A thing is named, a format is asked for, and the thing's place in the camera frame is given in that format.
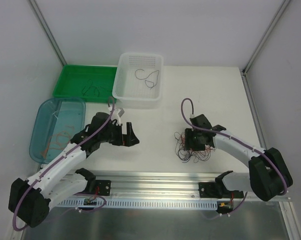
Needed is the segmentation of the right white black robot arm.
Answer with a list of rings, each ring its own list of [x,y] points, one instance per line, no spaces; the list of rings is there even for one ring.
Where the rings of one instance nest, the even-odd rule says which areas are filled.
[[[231,193],[253,192],[260,200],[269,201],[285,195],[293,185],[293,178],[280,151],[274,147],[255,147],[233,135],[221,125],[212,126],[203,115],[187,120],[185,146],[191,150],[212,147],[230,154],[242,162],[248,172],[228,170],[217,176],[214,182],[204,186],[204,195],[226,198]]]

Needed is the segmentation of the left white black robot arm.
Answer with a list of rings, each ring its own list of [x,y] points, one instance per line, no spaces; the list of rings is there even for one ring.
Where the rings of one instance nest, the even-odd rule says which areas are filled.
[[[13,213],[13,229],[20,231],[17,219],[27,227],[35,228],[60,202],[70,196],[96,192],[96,177],[85,169],[75,171],[71,178],[63,178],[79,163],[86,160],[101,144],[132,147],[139,144],[131,122],[126,124],[126,133],[118,119],[105,112],[98,112],[83,130],[76,133],[65,149],[46,167],[23,180],[17,178],[11,185],[8,209]]]

